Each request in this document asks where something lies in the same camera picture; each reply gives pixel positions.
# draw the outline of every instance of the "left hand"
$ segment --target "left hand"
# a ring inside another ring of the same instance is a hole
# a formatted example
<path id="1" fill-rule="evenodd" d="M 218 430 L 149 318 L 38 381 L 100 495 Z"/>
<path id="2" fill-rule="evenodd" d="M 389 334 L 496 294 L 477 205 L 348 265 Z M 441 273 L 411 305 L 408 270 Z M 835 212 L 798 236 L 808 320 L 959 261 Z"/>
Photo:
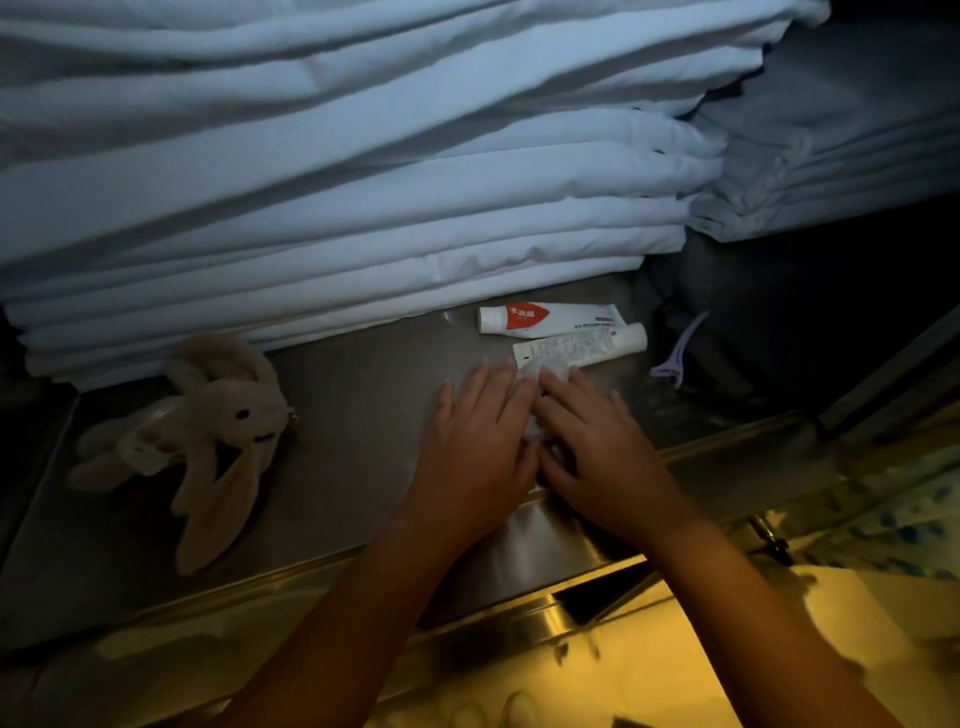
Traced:
<path id="1" fill-rule="evenodd" d="M 485 363 L 459 398 L 444 385 L 397 513 L 453 559 L 503 523 L 537 476 L 538 444 L 519 456 L 537 383 L 526 378 L 510 395 L 515 377 L 513 362 Z"/>

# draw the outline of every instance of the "white tube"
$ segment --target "white tube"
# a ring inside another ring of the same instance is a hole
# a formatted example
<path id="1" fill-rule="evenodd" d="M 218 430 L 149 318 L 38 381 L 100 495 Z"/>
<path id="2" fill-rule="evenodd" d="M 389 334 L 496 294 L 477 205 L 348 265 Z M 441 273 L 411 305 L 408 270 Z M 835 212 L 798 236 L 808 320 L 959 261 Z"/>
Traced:
<path id="1" fill-rule="evenodd" d="M 482 306 L 477 311 L 480 333 L 502 333 L 518 339 L 540 339 L 583 328 L 626 326 L 612 303 L 530 303 Z"/>
<path id="2" fill-rule="evenodd" d="M 615 328 L 595 328 L 539 341 L 514 344 L 518 369 L 534 359 L 565 362 L 570 367 L 586 367 L 647 348 L 647 332 L 643 324 Z"/>

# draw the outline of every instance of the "plush toy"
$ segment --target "plush toy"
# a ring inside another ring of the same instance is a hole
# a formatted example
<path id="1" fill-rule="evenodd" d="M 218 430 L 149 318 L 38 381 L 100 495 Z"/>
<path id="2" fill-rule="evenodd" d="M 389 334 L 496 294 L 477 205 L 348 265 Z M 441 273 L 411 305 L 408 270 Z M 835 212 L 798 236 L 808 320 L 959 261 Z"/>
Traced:
<path id="1" fill-rule="evenodd" d="M 183 394 L 85 432 L 77 443 L 83 462 L 68 483 L 106 492 L 135 474 L 153 475 L 185 461 L 171 511 L 187 517 L 177 569 L 190 573 L 217 558 L 243 529 L 260 474 L 293 410 L 267 358 L 233 336 L 181 341 L 170 352 L 166 375 Z M 218 440 L 240 450 L 219 479 Z"/>

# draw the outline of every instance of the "forearm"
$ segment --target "forearm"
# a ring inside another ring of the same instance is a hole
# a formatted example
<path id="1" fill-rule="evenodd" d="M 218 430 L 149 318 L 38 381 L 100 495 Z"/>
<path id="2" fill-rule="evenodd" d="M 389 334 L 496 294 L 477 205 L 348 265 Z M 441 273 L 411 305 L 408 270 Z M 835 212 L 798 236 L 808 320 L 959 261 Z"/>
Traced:
<path id="1" fill-rule="evenodd" d="M 402 514 L 394 518 L 233 698 L 221 725 L 363 725 L 453 558 Z"/>
<path id="2" fill-rule="evenodd" d="M 743 724 L 899 726 L 720 529 L 690 513 L 647 552 Z"/>

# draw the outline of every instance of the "finger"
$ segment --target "finger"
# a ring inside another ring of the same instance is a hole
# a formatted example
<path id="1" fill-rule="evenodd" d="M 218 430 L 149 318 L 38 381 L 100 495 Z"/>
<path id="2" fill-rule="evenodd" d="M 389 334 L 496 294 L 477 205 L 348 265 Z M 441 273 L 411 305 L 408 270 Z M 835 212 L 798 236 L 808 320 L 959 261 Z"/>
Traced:
<path id="1" fill-rule="evenodd" d="M 570 446 L 580 442 L 584 421 L 566 409 L 552 397 L 534 397 L 531 407 L 534 414 L 546 422 L 550 429 L 560 435 Z"/>
<path id="2" fill-rule="evenodd" d="M 440 395 L 437 397 L 437 413 L 433 416 L 433 422 L 436 425 L 445 425 L 452 416 L 453 383 L 448 379 L 440 388 Z"/>
<path id="3" fill-rule="evenodd" d="M 530 443 L 523 450 L 520 462 L 514 470 L 514 487 L 517 495 L 522 497 L 533 490 L 537 481 L 537 470 L 540 468 L 540 443 Z"/>
<path id="4" fill-rule="evenodd" d="M 547 448 L 540 448 L 538 459 L 547 485 L 567 503 L 573 505 L 571 501 L 577 499 L 577 489 L 580 487 L 577 478 L 568 473 Z"/>
<path id="5" fill-rule="evenodd" d="M 570 367 L 570 381 L 584 390 L 584 392 L 587 394 L 599 396 L 596 387 L 594 387 L 593 382 L 590 381 L 590 377 L 585 375 L 584 370 L 582 370 L 580 367 Z"/>
<path id="6" fill-rule="evenodd" d="M 627 425 L 634 425 L 636 420 L 631 414 L 630 407 L 627 406 L 627 402 L 620 397 L 620 393 L 614 389 L 612 392 L 610 392 L 610 399 L 613 402 L 613 410 L 616 412 L 619 418 Z"/>
<path id="7" fill-rule="evenodd" d="M 484 384 L 487 383 L 487 377 L 490 375 L 490 362 L 484 360 L 477 370 L 470 375 L 464 391 L 460 393 L 460 398 L 453 405 L 453 415 L 455 417 L 465 417 L 473 412 L 476 407 L 480 393 L 483 392 Z"/>
<path id="8" fill-rule="evenodd" d="M 576 384 L 560 381 L 549 369 L 540 370 L 540 384 L 553 399 L 581 420 L 586 422 L 590 419 L 594 407 L 591 405 L 589 394 Z"/>
<path id="9" fill-rule="evenodd" d="M 494 369 L 477 400 L 475 412 L 485 422 L 495 423 L 503 411 L 507 393 L 516 379 L 516 364 L 511 359 Z"/>
<path id="10" fill-rule="evenodd" d="M 510 395 L 498 420 L 511 437 L 519 439 L 523 435 L 527 418 L 530 417 L 530 407 L 536 396 L 537 382 L 525 376 L 516 386 L 514 393 Z"/>

